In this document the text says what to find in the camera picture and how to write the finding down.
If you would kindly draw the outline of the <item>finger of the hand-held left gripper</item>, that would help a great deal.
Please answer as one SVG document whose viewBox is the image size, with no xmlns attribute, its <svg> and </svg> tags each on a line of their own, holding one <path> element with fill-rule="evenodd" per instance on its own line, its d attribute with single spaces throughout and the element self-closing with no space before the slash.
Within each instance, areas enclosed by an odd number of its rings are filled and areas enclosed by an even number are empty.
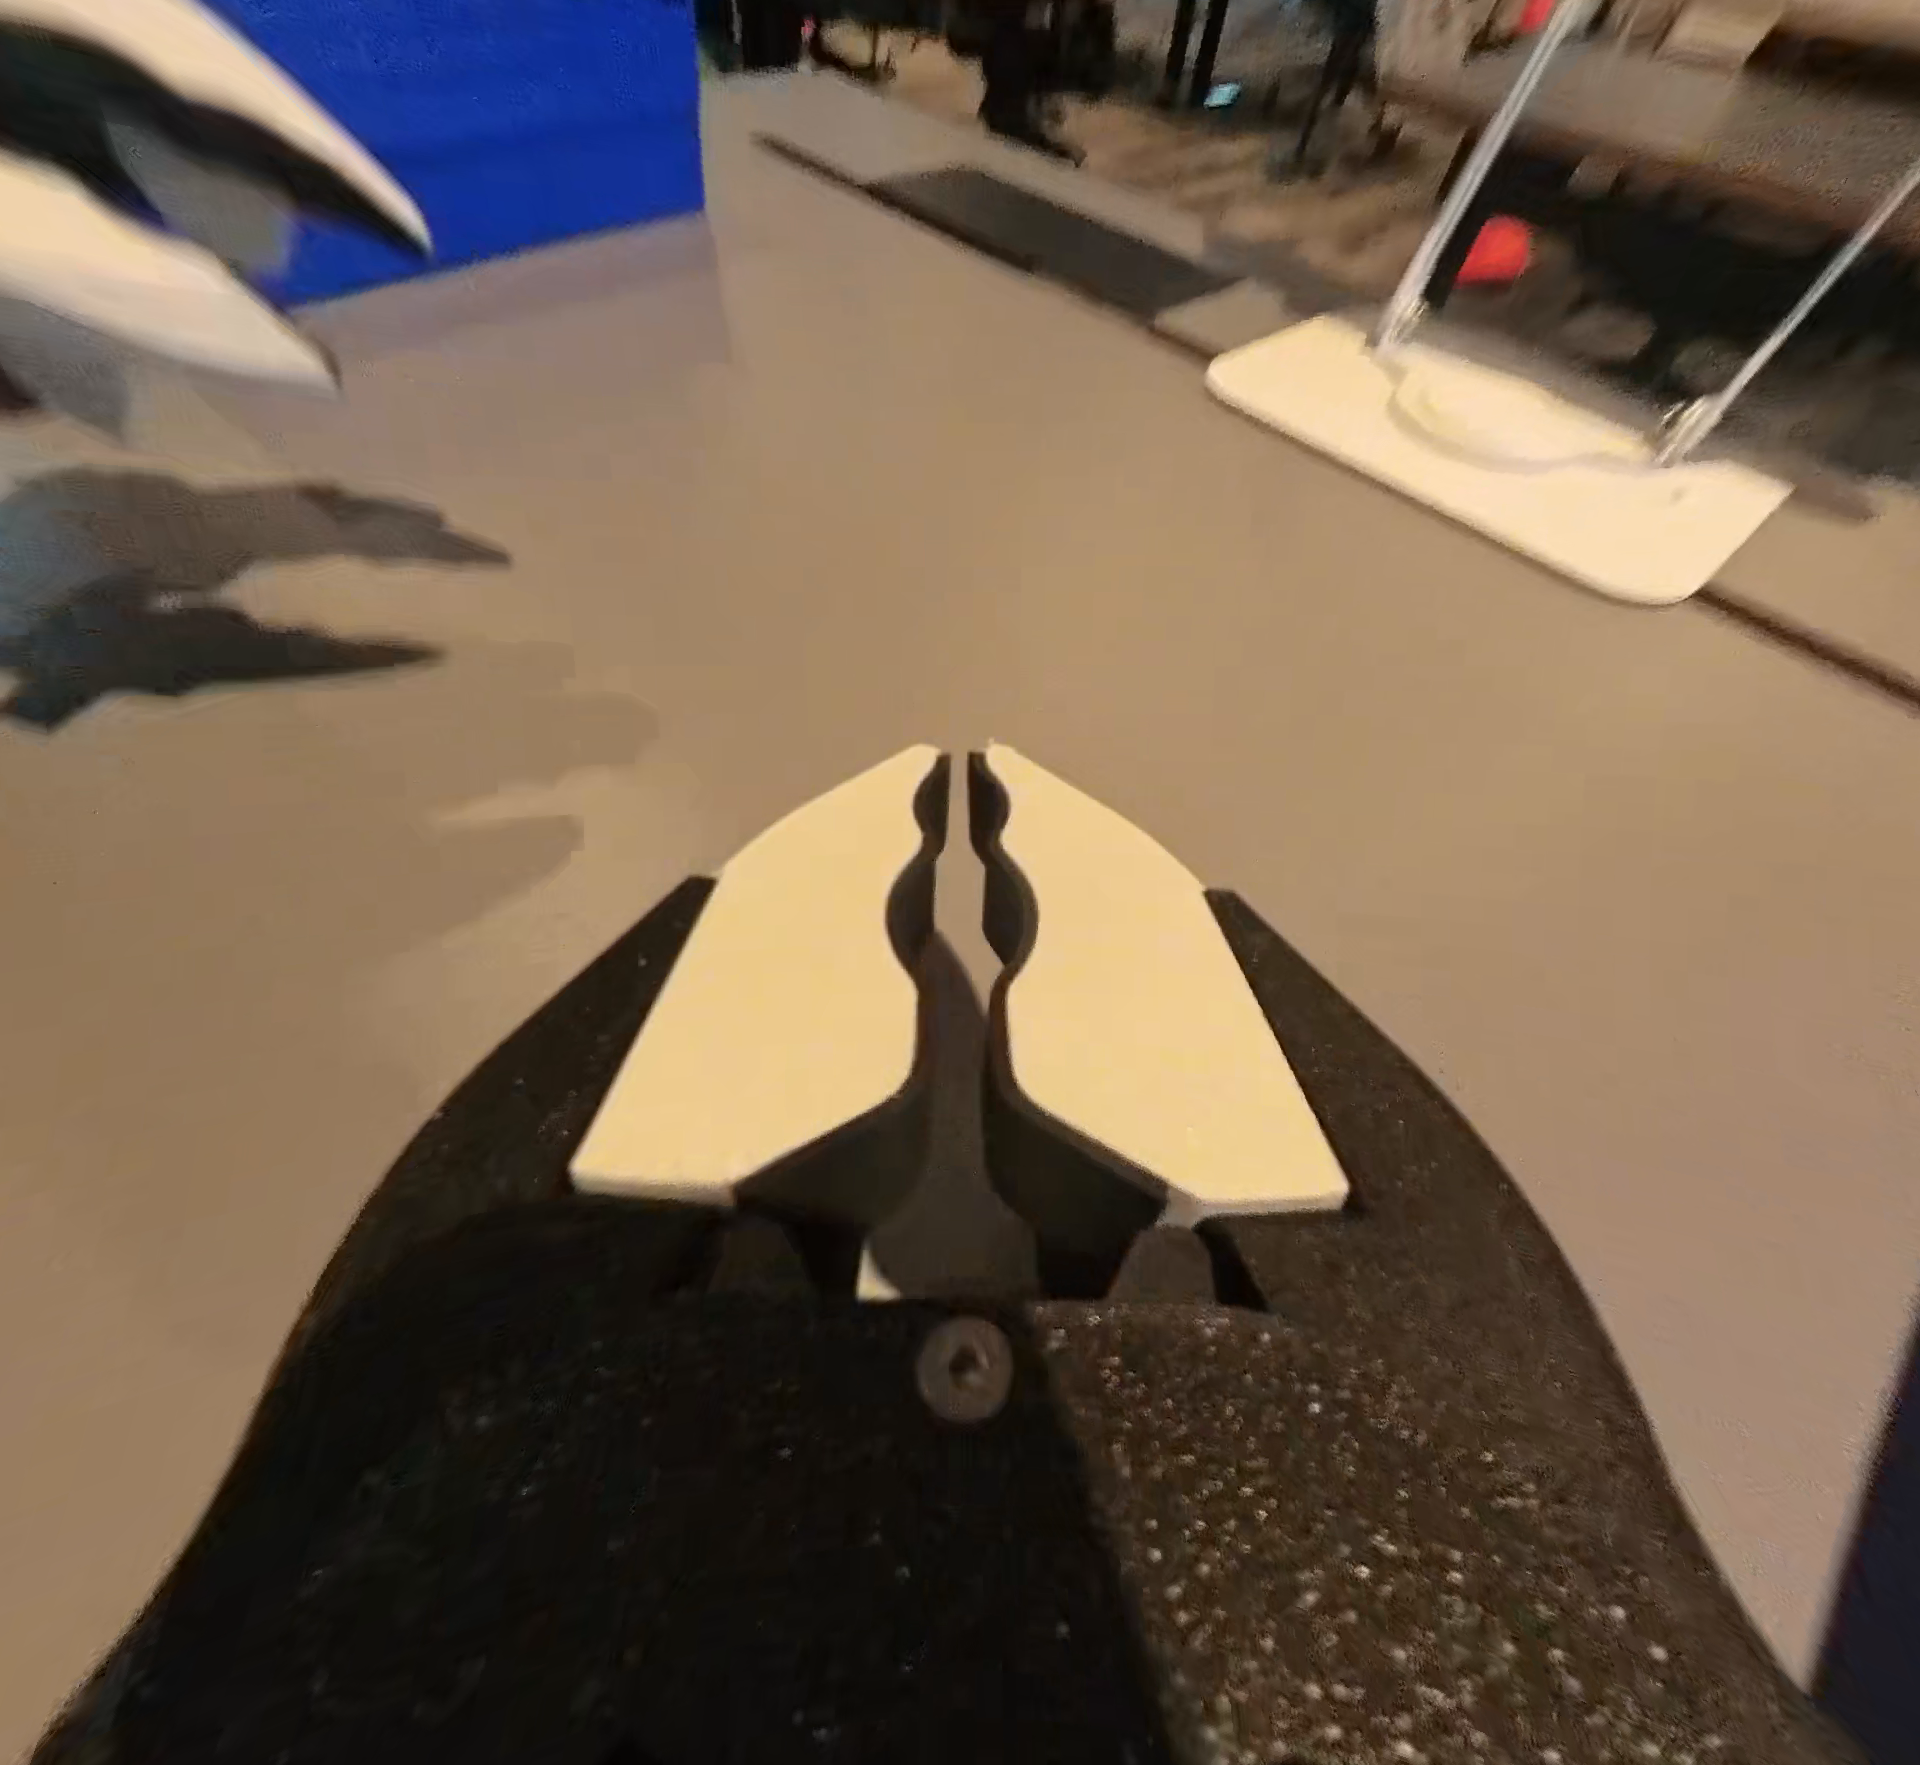
<svg viewBox="0 0 1920 1765">
<path fill-rule="evenodd" d="M 426 255 L 419 203 L 345 125 L 203 0 L 5 0 L 5 31 L 84 55 L 109 90 L 185 121 L 185 148 L 256 169 L 311 213 Z"/>
<path fill-rule="evenodd" d="M 125 435 L 157 371 L 333 395 L 339 368 L 210 252 L 5 154 L 5 378 L 36 408 Z"/>
</svg>

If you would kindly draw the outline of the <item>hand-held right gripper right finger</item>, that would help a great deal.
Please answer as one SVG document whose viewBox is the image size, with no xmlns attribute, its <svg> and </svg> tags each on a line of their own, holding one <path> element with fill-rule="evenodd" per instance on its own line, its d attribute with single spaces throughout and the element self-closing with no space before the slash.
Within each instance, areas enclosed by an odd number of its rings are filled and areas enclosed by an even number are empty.
<svg viewBox="0 0 1920 1765">
<path fill-rule="evenodd" d="M 1208 888 L 1163 841 L 1012 744 L 969 756 L 998 963 L 980 1141 L 1039 1279 L 1103 1298 L 1140 1236 L 1352 1202 Z"/>
</svg>

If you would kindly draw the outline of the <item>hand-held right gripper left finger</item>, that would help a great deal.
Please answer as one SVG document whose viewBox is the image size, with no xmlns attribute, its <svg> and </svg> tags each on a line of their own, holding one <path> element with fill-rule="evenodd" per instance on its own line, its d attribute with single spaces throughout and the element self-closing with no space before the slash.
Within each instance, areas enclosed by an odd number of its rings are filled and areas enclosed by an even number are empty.
<svg viewBox="0 0 1920 1765">
<path fill-rule="evenodd" d="M 830 1293 L 993 1295 L 989 1016 L 937 924 L 951 802 L 951 756 L 909 744 L 726 860 L 576 1195 L 767 1221 Z"/>
</svg>

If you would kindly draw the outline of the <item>white base metal rod stand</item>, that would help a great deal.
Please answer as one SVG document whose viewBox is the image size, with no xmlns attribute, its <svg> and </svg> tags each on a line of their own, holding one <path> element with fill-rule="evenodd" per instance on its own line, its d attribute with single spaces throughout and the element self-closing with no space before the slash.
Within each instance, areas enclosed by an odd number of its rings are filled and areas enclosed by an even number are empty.
<svg viewBox="0 0 1920 1765">
<path fill-rule="evenodd" d="M 1512 56 L 1468 58 L 1446 38 L 1443 0 L 1393 0 L 1390 70 L 1464 108 L 1474 142 L 1401 280 L 1373 316 L 1319 312 L 1212 359 L 1221 404 L 1341 463 L 1550 572 L 1630 604 L 1664 607 L 1709 586 L 1788 504 L 1813 492 L 1806 460 L 1764 456 L 1727 428 L 1788 343 L 1917 203 L 1917 157 L 1852 195 L 1860 112 L 1773 108 L 1735 72 L 1676 68 L 1580 38 L 1594 0 L 1557 0 Z M 1714 390 L 1660 417 L 1543 354 L 1434 326 L 1431 294 L 1454 242 L 1479 229 L 1485 193 L 1516 130 L 1536 125 L 1575 158 L 1702 169 L 1727 196 L 1813 211 L 1837 244 L 1764 314 L 1767 333 Z"/>
</svg>

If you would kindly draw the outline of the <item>blue plastic bin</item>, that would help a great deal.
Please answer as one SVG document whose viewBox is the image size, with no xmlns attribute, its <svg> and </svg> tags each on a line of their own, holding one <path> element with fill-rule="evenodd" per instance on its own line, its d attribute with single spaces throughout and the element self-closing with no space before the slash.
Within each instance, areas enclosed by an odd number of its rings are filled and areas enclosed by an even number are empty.
<svg viewBox="0 0 1920 1765">
<path fill-rule="evenodd" d="M 419 205 L 433 258 L 305 220 L 265 275 L 331 303 L 706 205 L 694 0 L 204 0 Z"/>
</svg>

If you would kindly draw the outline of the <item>black flat mat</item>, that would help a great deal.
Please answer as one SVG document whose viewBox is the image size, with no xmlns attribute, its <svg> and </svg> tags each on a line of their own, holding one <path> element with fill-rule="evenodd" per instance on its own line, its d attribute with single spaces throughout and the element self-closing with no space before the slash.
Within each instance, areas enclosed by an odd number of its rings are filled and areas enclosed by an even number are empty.
<svg viewBox="0 0 1920 1765">
<path fill-rule="evenodd" d="M 1153 320 L 1212 298 L 1237 277 L 980 169 L 894 172 L 869 183 L 885 209 L 1110 312 Z"/>
</svg>

